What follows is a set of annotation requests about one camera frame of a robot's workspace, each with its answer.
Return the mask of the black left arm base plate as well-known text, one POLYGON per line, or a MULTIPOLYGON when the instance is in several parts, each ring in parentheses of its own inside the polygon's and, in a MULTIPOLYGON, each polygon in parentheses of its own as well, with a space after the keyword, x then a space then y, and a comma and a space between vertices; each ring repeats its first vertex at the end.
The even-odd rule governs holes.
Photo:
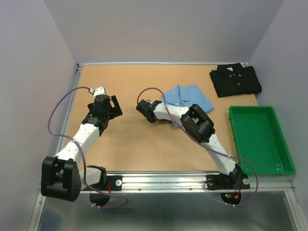
POLYGON ((111 175, 106 176, 104 179, 100 180, 98 183, 91 185, 91 187, 105 192, 117 192, 122 190, 122 176, 121 175, 111 175))

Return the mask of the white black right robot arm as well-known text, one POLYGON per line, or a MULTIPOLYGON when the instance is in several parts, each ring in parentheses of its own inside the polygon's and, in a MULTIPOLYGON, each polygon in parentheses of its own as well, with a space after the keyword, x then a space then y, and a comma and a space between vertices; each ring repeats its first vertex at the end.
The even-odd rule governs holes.
POLYGON ((213 159, 219 171, 218 183, 222 183, 227 188, 241 183, 243 176, 241 167, 227 154, 218 140, 214 122, 199 105, 180 107, 165 105, 162 101, 141 100, 137 103, 136 110, 150 123, 157 120, 169 120, 183 128, 184 132, 205 148, 213 159))

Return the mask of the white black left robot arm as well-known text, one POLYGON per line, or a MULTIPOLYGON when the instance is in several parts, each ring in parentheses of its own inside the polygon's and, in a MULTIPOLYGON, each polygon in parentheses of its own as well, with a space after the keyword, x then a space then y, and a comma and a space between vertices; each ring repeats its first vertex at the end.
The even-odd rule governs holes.
POLYGON ((110 120, 121 116, 116 96, 97 95, 88 104, 89 112, 82 121, 74 137, 54 157, 46 157, 42 162, 41 194, 46 197, 75 201, 80 191, 93 186, 97 190, 111 190, 106 169, 98 166, 84 166, 85 153, 100 138, 110 120))

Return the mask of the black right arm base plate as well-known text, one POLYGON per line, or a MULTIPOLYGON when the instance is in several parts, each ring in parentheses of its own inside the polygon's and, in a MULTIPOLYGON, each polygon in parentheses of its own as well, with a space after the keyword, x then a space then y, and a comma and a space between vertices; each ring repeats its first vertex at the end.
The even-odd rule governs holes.
POLYGON ((235 183, 231 182, 230 178, 223 174, 206 175, 206 188, 211 191, 215 190, 235 190, 241 186, 241 189, 250 189, 249 179, 246 174, 240 176, 235 183))

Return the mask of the light blue long sleeve shirt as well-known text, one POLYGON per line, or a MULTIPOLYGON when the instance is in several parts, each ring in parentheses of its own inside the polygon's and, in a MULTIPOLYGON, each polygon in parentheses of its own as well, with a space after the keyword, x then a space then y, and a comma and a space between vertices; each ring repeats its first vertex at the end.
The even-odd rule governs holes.
POLYGON ((185 110, 181 109, 179 112, 176 107, 188 108, 193 104, 197 104, 205 113, 209 113, 214 109, 213 104, 195 84, 187 87, 177 85, 173 89, 165 92, 164 96, 168 104, 169 112, 180 126, 182 125, 180 117, 182 113, 185 113, 185 110))

